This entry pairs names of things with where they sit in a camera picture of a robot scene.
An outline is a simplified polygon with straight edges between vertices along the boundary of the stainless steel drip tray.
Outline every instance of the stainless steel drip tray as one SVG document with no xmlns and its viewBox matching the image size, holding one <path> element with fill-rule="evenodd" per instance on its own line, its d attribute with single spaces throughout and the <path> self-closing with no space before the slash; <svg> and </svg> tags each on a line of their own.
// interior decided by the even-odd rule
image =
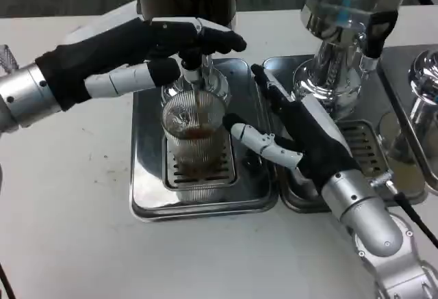
<svg viewBox="0 0 438 299">
<path fill-rule="evenodd" d="M 246 62 L 215 60 L 231 90 L 228 112 L 268 129 L 267 111 Z M 162 130 L 161 93 L 134 94 L 131 151 L 131 206 L 145 220 L 169 220 L 248 213 L 275 205 L 278 190 L 274 168 L 229 136 L 225 138 L 221 165 L 203 179 L 181 174 L 168 151 Z"/>
<path fill-rule="evenodd" d="M 284 85 L 288 92 L 291 92 L 294 71 L 303 62 L 311 59 L 312 57 L 312 55 L 274 57 L 266 60 L 263 65 L 265 68 L 272 71 L 274 76 L 276 76 L 276 78 Z M 384 59 L 384 61 L 387 63 L 386 68 L 397 68 L 400 70 L 400 72 L 397 73 L 399 78 L 397 78 L 396 81 L 405 82 L 407 84 L 407 70 L 409 69 L 411 61 L 401 62 L 398 60 L 391 60 L 389 58 Z M 353 125 L 355 127 L 364 127 L 365 125 L 369 125 L 371 129 L 371 132 L 366 131 L 364 133 L 367 135 L 366 140 L 369 140 L 373 143 L 372 147 L 370 147 L 371 151 L 359 152 L 359 157 L 361 157 L 360 154 L 362 153 L 373 154 L 373 156 L 370 156 L 371 159 L 368 159 L 367 161 L 363 160 L 363 168 L 367 168 L 365 164 L 375 164 L 377 168 L 382 168 L 382 159 L 384 159 L 384 157 L 379 157 L 379 152 L 381 152 L 380 140 L 376 139 L 374 132 L 377 132 L 379 135 L 379 122 L 385 114 L 388 114 L 392 111 L 392 105 L 385 93 L 385 89 L 382 86 L 381 80 L 376 73 L 373 73 L 369 79 L 366 79 L 363 82 L 361 96 L 359 97 L 355 111 L 349 115 L 349 117 L 343 119 L 343 121 L 348 122 L 354 121 Z M 282 133 L 284 131 L 283 125 L 276 119 L 275 116 L 272 116 L 272 130 L 275 133 Z M 346 133 L 345 129 L 344 135 L 348 139 L 349 133 Z M 358 148 L 360 151 L 366 147 L 356 146 L 356 148 Z M 388 159 L 387 161 L 389 167 L 394 171 L 394 181 L 398 186 L 398 189 L 403 191 L 412 203 L 422 202 L 426 198 L 426 191 L 424 189 L 424 178 L 417 165 L 414 163 L 409 165 L 401 164 L 392 159 Z M 279 175 L 281 198 L 289 208 L 302 213 L 315 213 L 329 210 L 323 200 L 315 194 L 314 189 L 298 185 L 290 172 L 280 170 Z M 392 195 L 385 188 L 380 189 L 379 194 L 383 197 L 388 205 L 395 205 L 391 199 Z"/>
</svg>

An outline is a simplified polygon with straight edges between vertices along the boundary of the brown coffee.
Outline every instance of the brown coffee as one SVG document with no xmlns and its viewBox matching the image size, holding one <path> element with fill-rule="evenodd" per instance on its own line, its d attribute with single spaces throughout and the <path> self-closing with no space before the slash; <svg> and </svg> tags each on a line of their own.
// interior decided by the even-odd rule
<svg viewBox="0 0 438 299">
<path fill-rule="evenodd" d="M 185 140 L 202 140 L 203 138 L 208 138 L 212 136 L 213 133 L 214 133 L 213 129 L 193 128 L 184 131 L 181 138 Z"/>
</svg>

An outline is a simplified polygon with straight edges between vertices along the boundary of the glass cup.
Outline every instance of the glass cup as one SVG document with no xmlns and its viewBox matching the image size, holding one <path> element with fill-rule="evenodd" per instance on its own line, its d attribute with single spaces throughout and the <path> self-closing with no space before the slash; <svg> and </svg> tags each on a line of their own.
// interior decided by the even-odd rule
<svg viewBox="0 0 438 299">
<path fill-rule="evenodd" d="M 164 106 L 162 126 L 168 150 L 184 174 L 202 176 L 220 161 L 224 115 L 224 102 L 210 92 L 180 92 Z"/>
</svg>

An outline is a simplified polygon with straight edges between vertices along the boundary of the metal grille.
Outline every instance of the metal grille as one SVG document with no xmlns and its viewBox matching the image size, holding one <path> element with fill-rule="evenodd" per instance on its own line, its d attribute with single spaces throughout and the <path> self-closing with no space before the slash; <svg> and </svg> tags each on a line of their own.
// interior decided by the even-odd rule
<svg viewBox="0 0 438 299">
<path fill-rule="evenodd" d="M 374 178 L 386 172 L 387 162 L 372 126 L 364 120 L 339 122 L 351 153 L 367 178 Z"/>
<path fill-rule="evenodd" d="M 226 136 L 224 141 L 224 148 L 220 157 L 220 163 L 209 174 L 202 179 L 197 179 L 184 175 L 175 161 L 175 156 L 169 150 L 167 140 L 165 139 L 166 163 L 164 163 L 165 170 L 165 184 L 170 190 L 206 190 L 218 187 L 230 186 L 237 180 L 233 147 L 231 145 L 231 138 Z"/>
</svg>

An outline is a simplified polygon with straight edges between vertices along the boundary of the robotic arm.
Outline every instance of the robotic arm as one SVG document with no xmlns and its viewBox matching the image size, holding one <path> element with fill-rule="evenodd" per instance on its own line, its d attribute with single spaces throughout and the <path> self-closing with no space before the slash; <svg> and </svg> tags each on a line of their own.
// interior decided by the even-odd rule
<svg viewBox="0 0 438 299">
<path fill-rule="evenodd" d="M 299 101 L 269 71 L 258 65 L 251 69 L 294 141 L 260 132 L 235 114 L 224 117 L 225 128 L 257 154 L 298 169 L 313 181 L 350 231 L 358 255 L 376 280 L 377 298 L 438 298 L 436 271 L 418 257 L 411 228 L 386 210 L 321 104 L 313 95 Z"/>
<path fill-rule="evenodd" d="M 229 53 L 243 51 L 246 43 L 230 29 L 201 18 L 144 21 L 140 16 L 80 42 L 62 44 L 0 78 L 0 133 L 28 127 L 91 98 L 172 83 L 180 71 L 167 57 L 193 48 L 204 54 Z"/>
</svg>

